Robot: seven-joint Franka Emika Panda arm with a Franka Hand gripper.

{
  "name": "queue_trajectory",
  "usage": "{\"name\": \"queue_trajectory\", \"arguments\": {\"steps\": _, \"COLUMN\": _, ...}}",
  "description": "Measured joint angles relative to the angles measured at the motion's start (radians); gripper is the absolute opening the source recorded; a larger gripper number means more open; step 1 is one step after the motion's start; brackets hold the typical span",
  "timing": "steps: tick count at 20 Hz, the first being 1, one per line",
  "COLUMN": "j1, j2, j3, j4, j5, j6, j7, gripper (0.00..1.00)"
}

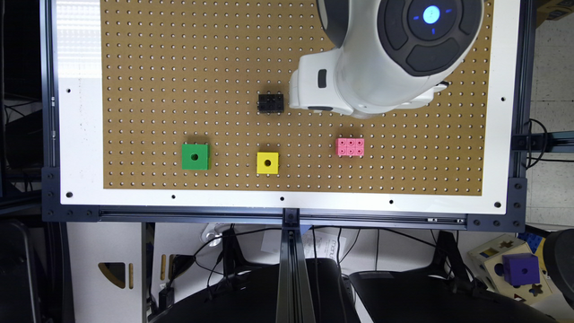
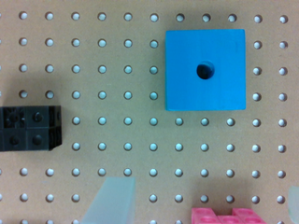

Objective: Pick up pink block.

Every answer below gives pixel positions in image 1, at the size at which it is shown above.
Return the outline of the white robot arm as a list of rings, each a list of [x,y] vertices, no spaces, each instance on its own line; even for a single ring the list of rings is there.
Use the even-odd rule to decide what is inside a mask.
[[[447,88],[482,27],[483,0],[319,1],[334,48],[300,58],[292,109],[370,118],[418,109]]]

